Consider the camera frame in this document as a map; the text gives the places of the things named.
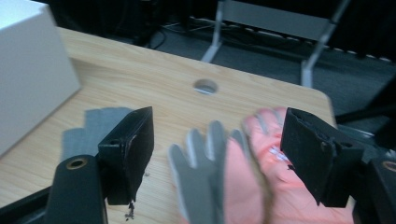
gray cloth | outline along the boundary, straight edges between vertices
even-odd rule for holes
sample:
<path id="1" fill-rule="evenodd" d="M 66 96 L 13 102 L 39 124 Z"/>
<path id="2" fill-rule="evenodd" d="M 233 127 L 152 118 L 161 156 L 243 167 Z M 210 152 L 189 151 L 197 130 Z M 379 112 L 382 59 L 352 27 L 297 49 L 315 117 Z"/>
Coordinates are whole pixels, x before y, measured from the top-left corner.
<path id="1" fill-rule="evenodd" d="M 71 129 L 63 133 L 61 161 L 77 155 L 95 156 L 98 153 L 98 144 L 132 111 L 126 107 L 86 111 L 83 128 Z"/>

table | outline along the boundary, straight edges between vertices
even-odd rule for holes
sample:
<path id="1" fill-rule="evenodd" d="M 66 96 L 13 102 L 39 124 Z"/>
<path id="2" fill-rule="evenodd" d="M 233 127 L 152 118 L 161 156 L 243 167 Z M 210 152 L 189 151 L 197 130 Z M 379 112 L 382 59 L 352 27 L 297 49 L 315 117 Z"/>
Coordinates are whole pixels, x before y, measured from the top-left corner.
<path id="1" fill-rule="evenodd" d="M 320 91 L 233 69 L 59 29 L 82 89 L 0 158 L 0 207 L 51 185 L 62 133 L 83 126 L 84 111 L 153 106 L 155 147 L 137 193 L 133 223 L 177 223 L 177 196 L 167 150 L 183 146 L 187 131 L 205 132 L 213 119 L 227 130 L 260 107 L 290 106 L 334 124 L 331 102 Z M 214 94 L 193 87 L 217 83 Z M 125 223 L 127 206 L 107 206 L 109 223 Z"/>

gray carpet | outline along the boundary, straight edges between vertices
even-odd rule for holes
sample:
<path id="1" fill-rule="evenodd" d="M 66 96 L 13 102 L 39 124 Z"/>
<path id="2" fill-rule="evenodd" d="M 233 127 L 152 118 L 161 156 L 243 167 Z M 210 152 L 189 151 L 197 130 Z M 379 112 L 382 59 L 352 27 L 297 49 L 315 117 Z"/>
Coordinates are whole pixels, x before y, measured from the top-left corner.
<path id="1" fill-rule="evenodd" d="M 210 46 L 211 27 L 185 32 L 178 25 L 164 26 L 151 46 L 164 41 L 157 50 L 201 60 Z M 310 43 L 280 36 L 241 33 L 238 29 L 223 32 L 223 45 L 213 64 L 300 84 L 300 63 L 313 50 Z M 364 108 L 396 74 L 394 63 L 370 57 L 358 59 L 353 53 L 326 49 L 314 69 L 314 89 L 332 100 L 335 115 Z M 386 118 L 348 123 L 373 133 Z"/>

light wood surface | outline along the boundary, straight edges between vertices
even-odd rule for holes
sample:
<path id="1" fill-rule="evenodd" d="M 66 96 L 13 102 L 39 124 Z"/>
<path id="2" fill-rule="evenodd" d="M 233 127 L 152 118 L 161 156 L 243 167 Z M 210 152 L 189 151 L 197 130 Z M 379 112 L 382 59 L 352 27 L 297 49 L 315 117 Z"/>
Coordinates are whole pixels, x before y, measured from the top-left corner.
<path id="1" fill-rule="evenodd" d="M 319 91 L 201 63 L 92 35 L 60 29 L 82 89 L 0 158 L 0 207 L 51 185 L 61 156 L 62 133 L 83 126 L 84 111 L 153 106 L 155 148 L 129 223 L 177 223 L 177 196 L 167 150 L 184 145 L 190 128 L 205 131 L 213 119 L 240 128 L 261 107 L 291 106 L 333 123 L 331 103 Z M 213 95 L 194 90 L 208 78 Z M 108 206 L 109 223 L 125 223 L 126 206 Z"/>

metal frame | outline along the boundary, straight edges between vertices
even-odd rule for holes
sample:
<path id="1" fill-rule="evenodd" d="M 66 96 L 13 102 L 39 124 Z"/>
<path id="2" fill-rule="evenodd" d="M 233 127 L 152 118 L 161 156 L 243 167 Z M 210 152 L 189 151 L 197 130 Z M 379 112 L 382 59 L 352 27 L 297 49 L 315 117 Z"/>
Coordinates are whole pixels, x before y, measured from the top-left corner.
<path id="1" fill-rule="evenodd" d="M 342 0 L 332 17 L 323 19 L 233 0 L 219 1 L 212 44 L 201 61 L 211 63 L 219 51 L 222 44 L 221 25 L 223 21 L 234 21 L 283 34 L 317 40 L 318 43 L 312 54 L 301 64 L 301 85 L 312 88 L 315 63 L 332 36 L 349 2 L 350 0 Z"/>

